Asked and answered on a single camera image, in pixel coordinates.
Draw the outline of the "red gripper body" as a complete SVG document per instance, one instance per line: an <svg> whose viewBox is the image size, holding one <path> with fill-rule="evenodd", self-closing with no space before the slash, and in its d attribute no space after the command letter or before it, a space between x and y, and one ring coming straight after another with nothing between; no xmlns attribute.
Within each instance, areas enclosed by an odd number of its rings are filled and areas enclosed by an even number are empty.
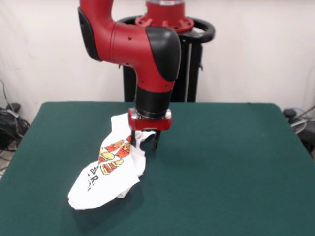
<svg viewBox="0 0 315 236"><path fill-rule="evenodd" d="M131 131L145 131L145 130L168 130L172 123L172 113L167 109L165 116L158 119L145 118L140 116L134 108L128 110L128 124Z"/></svg>

